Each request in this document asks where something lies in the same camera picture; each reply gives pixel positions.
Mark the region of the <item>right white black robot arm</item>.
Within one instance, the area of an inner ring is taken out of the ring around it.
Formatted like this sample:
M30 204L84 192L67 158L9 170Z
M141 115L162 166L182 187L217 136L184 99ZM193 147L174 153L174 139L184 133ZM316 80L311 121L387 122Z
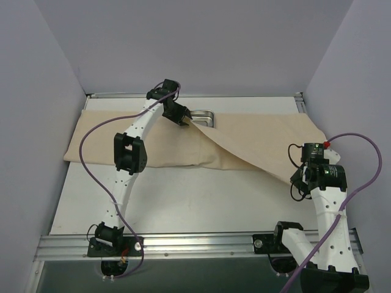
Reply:
M365 292L369 277L360 273L351 245L346 212L345 169L328 151L328 143L305 143L301 166L291 183L310 195L316 211L319 242L313 246L303 227L295 222L278 222L271 237L277 251L289 251L298 268L302 292Z

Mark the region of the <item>beige cloth wrap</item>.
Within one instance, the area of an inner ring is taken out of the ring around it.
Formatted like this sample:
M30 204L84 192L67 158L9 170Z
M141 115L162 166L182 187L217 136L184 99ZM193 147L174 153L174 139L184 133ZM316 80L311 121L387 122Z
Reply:
M85 110L71 138L64 160L114 165L114 136L134 121L127 112ZM263 170L288 183L299 150L292 143L326 141L306 114L220 114L216 126L190 123L178 126L159 117L145 139L148 167L197 166L216 170Z

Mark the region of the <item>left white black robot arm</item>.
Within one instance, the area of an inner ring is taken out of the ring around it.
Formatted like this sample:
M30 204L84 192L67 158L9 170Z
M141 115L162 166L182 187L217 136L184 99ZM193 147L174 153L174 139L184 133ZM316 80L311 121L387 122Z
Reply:
M147 134L159 117L165 117L179 126L186 126L185 118L191 118L190 110L178 104L176 99L181 85L165 79L151 89L141 111L125 131L114 136L114 164L117 171L113 190L110 192L112 207L106 211L95 230L95 238L109 256L118 255L123 249L123 216L138 174L147 165L145 142Z

